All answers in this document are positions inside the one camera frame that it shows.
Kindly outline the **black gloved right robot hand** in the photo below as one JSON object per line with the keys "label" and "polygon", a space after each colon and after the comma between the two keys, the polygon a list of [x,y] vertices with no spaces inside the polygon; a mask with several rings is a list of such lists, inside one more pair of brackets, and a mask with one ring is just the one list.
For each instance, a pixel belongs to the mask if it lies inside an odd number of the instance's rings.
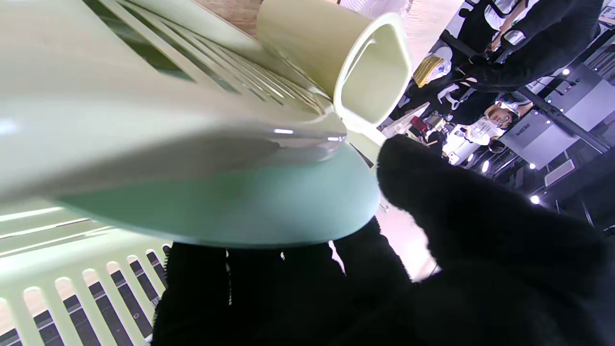
{"label": "black gloved right robot hand", "polygon": [[614,243],[397,135],[376,176],[428,239],[413,281],[376,218],[287,249],[173,243],[153,346],[612,346]]}

